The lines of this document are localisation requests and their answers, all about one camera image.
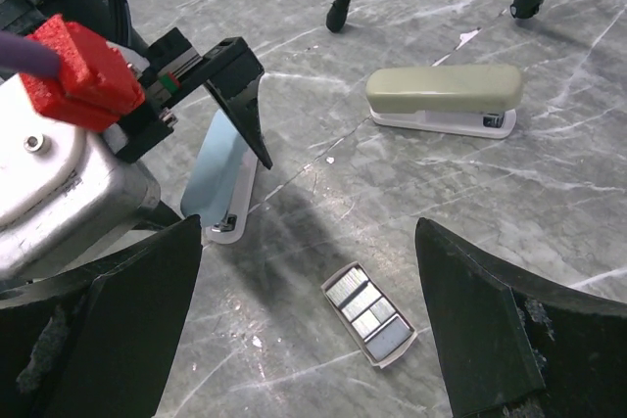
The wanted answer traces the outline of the light blue stapler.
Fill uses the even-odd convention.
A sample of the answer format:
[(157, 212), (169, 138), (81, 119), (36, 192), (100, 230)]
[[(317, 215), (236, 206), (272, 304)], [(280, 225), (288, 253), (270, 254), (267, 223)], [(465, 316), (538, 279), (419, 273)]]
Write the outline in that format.
[(237, 242), (245, 231), (258, 158), (224, 112), (218, 111), (197, 155), (180, 210), (198, 215), (210, 241)]

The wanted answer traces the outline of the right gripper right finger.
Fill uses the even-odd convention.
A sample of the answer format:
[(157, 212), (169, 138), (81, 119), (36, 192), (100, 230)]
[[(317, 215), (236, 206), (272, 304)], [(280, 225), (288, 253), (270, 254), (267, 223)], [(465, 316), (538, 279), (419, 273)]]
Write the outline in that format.
[(428, 218), (415, 248), (454, 416), (625, 416), (625, 303), (549, 281)]

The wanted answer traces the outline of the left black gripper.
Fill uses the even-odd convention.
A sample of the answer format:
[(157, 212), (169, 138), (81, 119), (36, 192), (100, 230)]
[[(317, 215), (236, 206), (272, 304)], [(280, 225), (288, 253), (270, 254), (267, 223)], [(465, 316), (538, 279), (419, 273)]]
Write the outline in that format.
[(206, 82), (210, 93), (266, 169), (273, 162), (265, 145), (259, 88), (265, 69), (243, 37), (225, 38), (200, 55), (178, 28), (148, 48), (139, 84), (145, 101), (118, 125), (117, 157), (134, 163), (173, 133), (173, 107)]

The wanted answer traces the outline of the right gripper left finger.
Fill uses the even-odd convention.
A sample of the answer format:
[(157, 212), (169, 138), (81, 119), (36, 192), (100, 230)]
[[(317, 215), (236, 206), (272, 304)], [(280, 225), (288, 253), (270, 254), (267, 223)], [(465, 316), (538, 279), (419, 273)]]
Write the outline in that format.
[(1, 293), (4, 417), (152, 417), (202, 254), (198, 216)]

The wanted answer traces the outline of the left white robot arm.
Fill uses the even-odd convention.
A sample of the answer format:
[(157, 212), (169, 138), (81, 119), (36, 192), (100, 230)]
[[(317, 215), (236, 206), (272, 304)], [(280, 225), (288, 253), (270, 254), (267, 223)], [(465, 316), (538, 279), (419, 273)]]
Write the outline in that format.
[(147, 44), (131, 24), (127, 0), (1, 0), (1, 27), (18, 35), (35, 31), (55, 14), (148, 62), (136, 66), (145, 103), (101, 134), (119, 159), (134, 163), (172, 134), (173, 107), (205, 87), (264, 167), (272, 167), (258, 101), (265, 70), (243, 38), (225, 38), (199, 54), (176, 27)]

